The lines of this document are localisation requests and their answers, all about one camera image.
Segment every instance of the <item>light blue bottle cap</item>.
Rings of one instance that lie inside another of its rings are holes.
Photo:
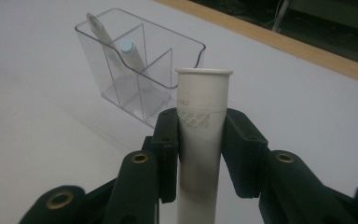
[[[123,53],[130,53],[134,47],[134,43],[131,39],[122,39],[120,41],[120,49]]]

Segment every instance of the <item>transparent container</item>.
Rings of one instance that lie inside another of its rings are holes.
[[[119,8],[97,15],[112,42],[104,44],[87,21],[76,26],[80,43],[104,99],[151,127],[158,114],[176,107],[177,67],[200,67],[205,45]],[[123,57],[120,42],[131,40],[144,65]]]

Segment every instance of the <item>white table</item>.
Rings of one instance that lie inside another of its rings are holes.
[[[300,156],[325,183],[358,187],[358,81],[151,1],[0,0],[0,223],[16,223],[61,185],[90,192],[117,175],[153,130],[99,95],[75,25],[120,7],[207,46],[204,67],[230,68],[229,107],[271,149]],[[263,223],[222,162],[216,223]],[[160,207],[175,223],[175,203]]]

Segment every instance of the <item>dark floor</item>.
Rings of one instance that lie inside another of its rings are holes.
[[[265,1],[268,4],[260,6],[244,3],[252,0],[193,1],[266,29],[273,26],[278,2]],[[289,9],[282,20],[279,33],[358,62],[358,30],[351,27]]]

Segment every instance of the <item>white tube in container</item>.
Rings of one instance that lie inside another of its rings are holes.
[[[95,34],[95,36],[103,42],[105,45],[113,46],[113,41],[110,35],[106,32],[103,24],[91,13],[87,13],[87,21],[89,22],[89,28]],[[118,58],[117,53],[113,50],[108,48],[107,46],[103,46],[104,51],[108,58],[115,64],[115,66],[120,66],[121,62]]]
[[[137,72],[142,72],[145,69],[145,64],[142,60],[141,54],[131,39],[122,39],[120,41],[120,50],[121,56],[130,68]]]
[[[179,68],[178,224],[214,224],[230,70]]]

